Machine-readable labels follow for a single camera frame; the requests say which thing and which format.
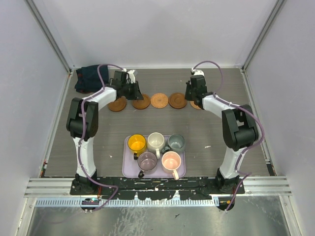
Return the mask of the brown wooden coaster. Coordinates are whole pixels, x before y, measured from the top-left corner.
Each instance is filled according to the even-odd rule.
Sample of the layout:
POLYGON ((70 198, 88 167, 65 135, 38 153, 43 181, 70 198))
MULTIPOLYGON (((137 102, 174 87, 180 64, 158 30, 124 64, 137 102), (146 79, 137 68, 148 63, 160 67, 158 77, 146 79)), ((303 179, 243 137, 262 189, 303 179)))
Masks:
POLYGON ((127 104, 127 99, 125 97, 118 98, 116 101, 111 102, 107 105, 108 109, 112 112, 122 111, 127 104))
POLYGON ((143 100, 132 101, 132 105, 135 109, 144 110, 150 105, 151 98, 147 94, 143 94, 142 96, 143 96, 143 100))
POLYGON ((173 93, 168 98, 169 105, 174 109, 182 109, 187 105, 185 95, 180 92, 173 93))

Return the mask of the woven rattan coaster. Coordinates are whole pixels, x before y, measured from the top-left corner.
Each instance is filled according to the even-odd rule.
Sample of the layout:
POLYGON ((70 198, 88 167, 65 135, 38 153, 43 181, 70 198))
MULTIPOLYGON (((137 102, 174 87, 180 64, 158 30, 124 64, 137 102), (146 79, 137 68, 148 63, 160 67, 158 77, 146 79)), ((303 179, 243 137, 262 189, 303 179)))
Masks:
POLYGON ((190 101, 190 105, 197 110, 201 110, 201 108, 198 105, 195 105, 194 101, 190 101))
POLYGON ((151 97, 151 105, 161 109, 168 105, 168 97, 164 93, 156 93, 151 97))

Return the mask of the yellow mug black outside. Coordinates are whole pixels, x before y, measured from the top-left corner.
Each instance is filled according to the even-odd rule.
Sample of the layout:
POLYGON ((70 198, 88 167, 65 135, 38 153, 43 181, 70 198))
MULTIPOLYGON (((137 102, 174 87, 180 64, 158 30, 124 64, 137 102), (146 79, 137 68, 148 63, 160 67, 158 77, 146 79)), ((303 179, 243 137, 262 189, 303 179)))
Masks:
POLYGON ((146 151, 147 141, 143 135, 134 134, 129 137, 127 145, 132 152, 133 159, 137 160, 146 151))

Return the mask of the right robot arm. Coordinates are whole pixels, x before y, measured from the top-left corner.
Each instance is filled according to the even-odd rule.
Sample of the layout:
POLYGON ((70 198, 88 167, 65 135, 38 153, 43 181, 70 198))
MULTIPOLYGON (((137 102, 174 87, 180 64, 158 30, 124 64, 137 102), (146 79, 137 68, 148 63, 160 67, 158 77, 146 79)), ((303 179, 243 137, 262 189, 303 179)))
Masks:
POLYGON ((215 186, 228 193, 239 181, 239 169, 248 149, 258 139, 258 128, 250 105, 235 105, 208 92, 204 75, 195 72, 188 82, 185 99, 221 118, 222 135, 226 145, 223 163, 217 170, 215 186))

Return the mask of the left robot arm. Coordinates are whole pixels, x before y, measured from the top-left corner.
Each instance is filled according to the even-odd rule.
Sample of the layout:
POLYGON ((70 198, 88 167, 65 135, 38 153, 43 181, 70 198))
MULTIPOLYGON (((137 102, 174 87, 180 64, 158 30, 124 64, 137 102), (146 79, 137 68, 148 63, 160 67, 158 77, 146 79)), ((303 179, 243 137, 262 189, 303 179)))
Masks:
POLYGON ((143 99, 135 70, 115 71, 109 83, 102 84, 97 92, 84 98, 73 98, 71 101, 66 129, 73 138, 77 156, 73 188, 82 189, 88 195, 96 193, 98 187, 101 187, 96 180, 93 151, 99 111, 121 97, 127 100, 143 99))

